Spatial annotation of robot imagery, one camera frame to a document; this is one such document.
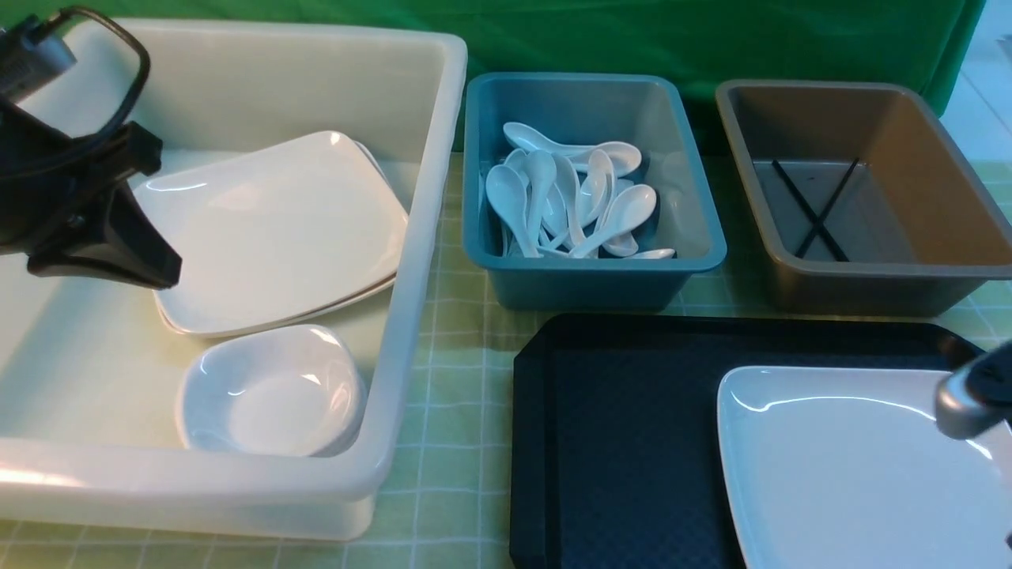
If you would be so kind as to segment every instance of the black robotic arm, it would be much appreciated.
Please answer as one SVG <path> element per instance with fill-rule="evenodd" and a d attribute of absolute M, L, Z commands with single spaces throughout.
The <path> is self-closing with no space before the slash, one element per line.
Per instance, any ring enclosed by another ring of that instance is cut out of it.
<path fill-rule="evenodd" d="M 17 103 L 74 65 L 56 30 L 73 16 L 94 19 L 138 54 L 137 78 L 112 117 L 71 138 Z M 161 168 L 162 141 L 125 123 L 148 78 L 136 38 L 90 9 L 64 8 L 0 31 L 0 254 L 25 253 L 38 276 L 79 275 L 151 289 L 179 281 L 181 259 L 148 221 L 126 179 Z"/>

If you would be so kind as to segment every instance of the white plastic tub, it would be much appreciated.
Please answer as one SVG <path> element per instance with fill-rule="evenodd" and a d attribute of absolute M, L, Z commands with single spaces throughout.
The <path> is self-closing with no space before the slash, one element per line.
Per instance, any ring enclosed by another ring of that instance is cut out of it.
<path fill-rule="evenodd" d="M 378 159 L 410 212 L 397 283 L 316 320 L 371 378 L 364 422 L 332 459 L 183 451 L 175 393 L 210 343 L 167 330 L 150 291 L 39 279 L 23 258 L 0 257 L 0 517 L 352 539 L 371 520 L 400 429 L 467 48 L 342 26 L 121 23 L 151 53 L 135 119 L 165 141 L 161 173 L 324 130 Z M 118 105 L 134 56 L 91 24 L 67 40 L 78 65 L 24 107 L 84 135 Z"/>

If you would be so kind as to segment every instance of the teal plastic bin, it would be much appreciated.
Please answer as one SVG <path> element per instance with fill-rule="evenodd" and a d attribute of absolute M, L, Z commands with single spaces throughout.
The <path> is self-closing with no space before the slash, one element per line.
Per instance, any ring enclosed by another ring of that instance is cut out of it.
<path fill-rule="evenodd" d="M 668 306 L 694 273 L 728 252 L 688 118 L 670 82 L 658 77 L 491 73 L 471 82 L 463 154 L 463 248 L 486 269 L 499 304 L 513 310 L 637 310 Z M 499 218 L 484 177 L 510 150 L 508 121 L 568 144 L 624 141 L 644 162 L 627 176 L 658 193 L 654 216 L 634 233 L 641 250 L 670 247 L 678 258 L 504 257 Z"/>

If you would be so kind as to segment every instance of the stacked plates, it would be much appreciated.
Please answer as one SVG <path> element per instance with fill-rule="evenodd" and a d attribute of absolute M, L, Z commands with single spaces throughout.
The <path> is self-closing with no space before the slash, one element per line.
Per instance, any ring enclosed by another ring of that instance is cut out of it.
<path fill-rule="evenodd" d="M 136 190 L 182 256 L 158 291 L 171 329 L 231 336 L 348 306 L 394 283 L 408 215 L 372 156 L 345 135 L 309 135 L 155 178 Z"/>

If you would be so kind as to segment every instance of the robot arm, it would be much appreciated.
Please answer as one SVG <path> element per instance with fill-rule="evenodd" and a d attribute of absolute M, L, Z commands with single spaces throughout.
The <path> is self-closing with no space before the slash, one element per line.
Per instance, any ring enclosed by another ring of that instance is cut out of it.
<path fill-rule="evenodd" d="M 1012 342 L 985 353 L 938 384 L 938 429 L 956 439 L 974 438 L 1012 420 Z"/>
<path fill-rule="evenodd" d="M 56 30 L 73 16 L 109 28 L 140 59 L 123 103 L 98 132 L 72 139 L 17 106 L 76 62 Z M 162 141 L 124 124 L 148 78 L 144 47 L 87 8 L 29 17 L 0 30 L 0 254 L 25 253 L 28 272 L 152 289 L 179 281 L 181 259 L 138 206 L 126 179 L 161 168 Z"/>

